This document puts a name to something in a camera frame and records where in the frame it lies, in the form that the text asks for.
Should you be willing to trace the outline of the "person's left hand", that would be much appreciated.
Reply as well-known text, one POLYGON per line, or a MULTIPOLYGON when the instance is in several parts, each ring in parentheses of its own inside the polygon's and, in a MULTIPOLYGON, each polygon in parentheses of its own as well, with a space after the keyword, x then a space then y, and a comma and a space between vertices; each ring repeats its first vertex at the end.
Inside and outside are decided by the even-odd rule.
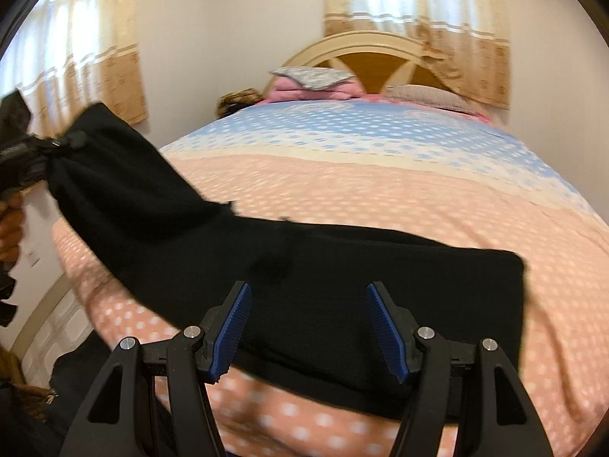
POLYGON ((1 201, 0 260, 4 270, 13 268, 19 260, 24 221, 24 203, 20 192, 1 201))

